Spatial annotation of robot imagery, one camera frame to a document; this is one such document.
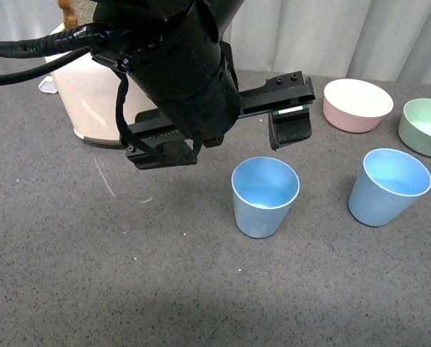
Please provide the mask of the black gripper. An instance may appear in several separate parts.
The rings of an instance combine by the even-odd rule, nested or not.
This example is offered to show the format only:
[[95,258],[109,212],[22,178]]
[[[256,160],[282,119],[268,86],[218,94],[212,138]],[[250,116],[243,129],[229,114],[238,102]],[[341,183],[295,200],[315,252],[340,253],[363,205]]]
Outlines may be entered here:
[[[309,77],[301,72],[285,74],[266,80],[262,87],[241,91],[236,118],[266,113],[270,147],[277,150],[312,136],[310,104],[314,99]],[[170,120],[158,108],[138,113],[129,130],[161,156],[129,144],[127,159],[140,170],[194,165],[200,150],[221,145],[225,133],[234,125],[211,99],[194,103],[179,115],[184,124]]]

